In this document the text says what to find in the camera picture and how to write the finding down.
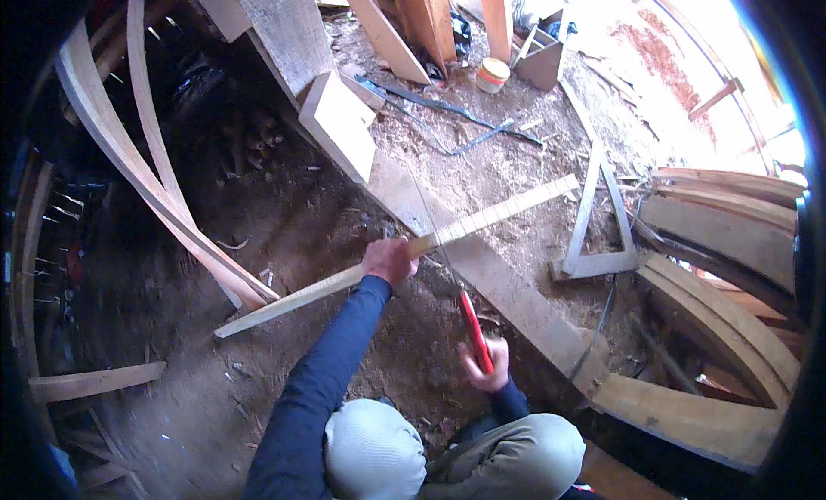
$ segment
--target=leg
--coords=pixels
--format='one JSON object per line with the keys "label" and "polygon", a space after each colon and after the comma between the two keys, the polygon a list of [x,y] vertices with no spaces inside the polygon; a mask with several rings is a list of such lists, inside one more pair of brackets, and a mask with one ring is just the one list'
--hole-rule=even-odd
{"label": "leg", "polygon": [[427,465],[419,498],[552,498],[573,484],[585,443],[565,418],[531,414],[461,443]]}
{"label": "leg", "polygon": [[346,402],[325,426],[325,467],[336,498],[412,498],[425,480],[416,429],[393,407]]}

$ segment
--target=left hand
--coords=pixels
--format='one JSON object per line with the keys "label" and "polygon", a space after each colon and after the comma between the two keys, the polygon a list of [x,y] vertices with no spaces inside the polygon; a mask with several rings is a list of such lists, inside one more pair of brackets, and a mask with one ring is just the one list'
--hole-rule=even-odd
{"label": "left hand", "polygon": [[407,237],[370,242],[362,259],[364,274],[378,276],[392,287],[410,278],[419,270],[419,259],[408,257],[407,245]]}

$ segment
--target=curved wooden frame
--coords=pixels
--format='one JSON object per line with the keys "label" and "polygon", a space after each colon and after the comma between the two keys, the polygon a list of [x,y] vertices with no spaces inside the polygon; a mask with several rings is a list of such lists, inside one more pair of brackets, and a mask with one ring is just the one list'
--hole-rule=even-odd
{"label": "curved wooden frame", "polygon": [[594,403],[665,441],[737,469],[756,470],[780,428],[800,364],[768,327],[705,279],[655,253],[641,264],[639,276],[671,297],[759,399],[775,408],[702,398],[618,374],[602,384]]}

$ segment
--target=right hand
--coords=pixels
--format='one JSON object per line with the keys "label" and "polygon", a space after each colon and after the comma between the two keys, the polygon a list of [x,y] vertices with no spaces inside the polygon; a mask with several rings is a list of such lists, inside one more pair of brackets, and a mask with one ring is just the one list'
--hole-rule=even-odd
{"label": "right hand", "polygon": [[508,384],[508,343],[505,339],[485,339],[490,361],[493,363],[493,373],[484,374],[479,369],[476,356],[467,344],[459,343],[459,354],[462,357],[462,366],[468,373],[468,380],[475,388],[483,392],[496,392]]}

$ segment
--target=blue long sleeve shirt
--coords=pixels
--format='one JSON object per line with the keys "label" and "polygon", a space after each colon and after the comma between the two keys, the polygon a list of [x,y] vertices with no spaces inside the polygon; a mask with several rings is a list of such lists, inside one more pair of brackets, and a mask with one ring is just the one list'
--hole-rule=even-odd
{"label": "blue long sleeve shirt", "polygon": [[[387,281],[365,276],[298,361],[273,407],[242,498],[332,498],[325,483],[324,427],[341,404],[390,297]],[[529,413],[512,380],[490,401],[502,424]]]}

